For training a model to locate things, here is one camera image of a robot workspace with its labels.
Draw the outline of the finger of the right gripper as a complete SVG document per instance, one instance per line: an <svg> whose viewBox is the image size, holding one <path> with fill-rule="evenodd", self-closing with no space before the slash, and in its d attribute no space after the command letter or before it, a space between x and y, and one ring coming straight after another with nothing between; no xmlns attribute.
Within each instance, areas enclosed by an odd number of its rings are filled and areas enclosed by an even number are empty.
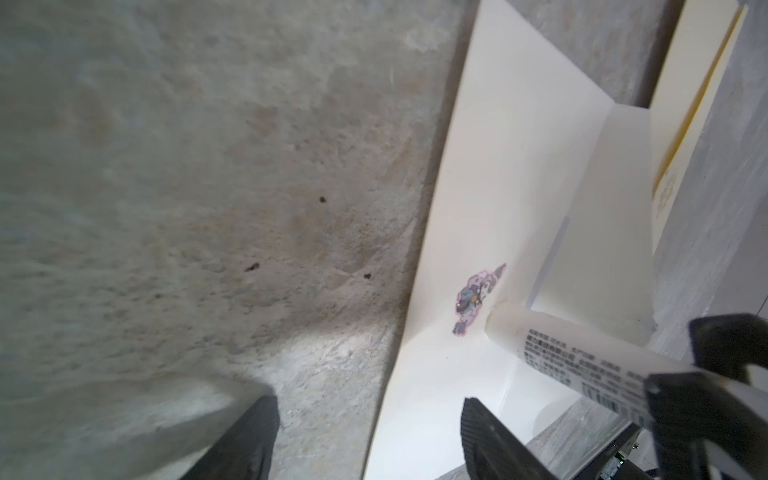
<svg viewBox="0 0 768 480"><path fill-rule="evenodd" d="M706 316L689 322L694 364L704 370L749 381L747 367L767 368L767 321L749 313Z"/></svg>
<svg viewBox="0 0 768 480"><path fill-rule="evenodd" d="M767 394L703 372L654 374L644 384L663 479L767 477Z"/></svg>

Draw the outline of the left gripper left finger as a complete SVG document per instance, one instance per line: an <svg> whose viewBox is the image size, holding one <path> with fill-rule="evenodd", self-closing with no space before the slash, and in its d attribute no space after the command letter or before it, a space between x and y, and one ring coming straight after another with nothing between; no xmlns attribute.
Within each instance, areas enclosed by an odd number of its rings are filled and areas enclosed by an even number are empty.
<svg viewBox="0 0 768 480"><path fill-rule="evenodd" d="M279 427L277 397L259 398L181 480L267 480Z"/></svg>

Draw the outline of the yellow manila envelope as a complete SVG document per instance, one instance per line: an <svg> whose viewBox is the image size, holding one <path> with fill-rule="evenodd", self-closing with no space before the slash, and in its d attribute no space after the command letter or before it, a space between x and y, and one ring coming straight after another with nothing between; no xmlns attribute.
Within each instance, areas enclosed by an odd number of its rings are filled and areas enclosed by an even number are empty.
<svg viewBox="0 0 768 480"><path fill-rule="evenodd" d="M654 246L667 224L747 11L737 1L683 5L650 104Z"/></svg>

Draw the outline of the cream white envelope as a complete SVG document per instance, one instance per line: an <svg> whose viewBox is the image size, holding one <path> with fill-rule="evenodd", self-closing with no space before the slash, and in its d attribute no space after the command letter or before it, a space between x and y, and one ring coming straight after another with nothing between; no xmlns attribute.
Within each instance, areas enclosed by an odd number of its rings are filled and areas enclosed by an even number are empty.
<svg viewBox="0 0 768 480"><path fill-rule="evenodd" d="M645 345L654 329L650 113L610 98L509 3L476 16L406 325L365 468L435 479L464 461L464 400L500 409L518 359L487 337L501 304ZM506 270L464 336L468 279ZM557 397L527 439L576 401Z"/></svg>

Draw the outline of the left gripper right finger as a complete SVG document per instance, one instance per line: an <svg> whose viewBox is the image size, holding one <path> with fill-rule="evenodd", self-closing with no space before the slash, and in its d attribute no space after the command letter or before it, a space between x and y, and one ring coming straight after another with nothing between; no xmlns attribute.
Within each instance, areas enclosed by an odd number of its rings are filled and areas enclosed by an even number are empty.
<svg viewBox="0 0 768 480"><path fill-rule="evenodd" d="M556 480L477 398L464 400L460 434L471 480Z"/></svg>

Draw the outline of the white glue stick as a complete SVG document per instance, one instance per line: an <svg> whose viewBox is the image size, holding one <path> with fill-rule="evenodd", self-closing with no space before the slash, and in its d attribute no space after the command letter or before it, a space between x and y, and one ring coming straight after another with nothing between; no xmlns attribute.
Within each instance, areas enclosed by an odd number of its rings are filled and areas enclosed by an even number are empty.
<svg viewBox="0 0 768 480"><path fill-rule="evenodd" d="M486 333L519 361L500 417L510 430L527 439L535 434L536 416L557 397L570 394L653 434L644 390L649 376L703 372L724 377L694 362L686 364L595 329L508 303L489 315Z"/></svg>

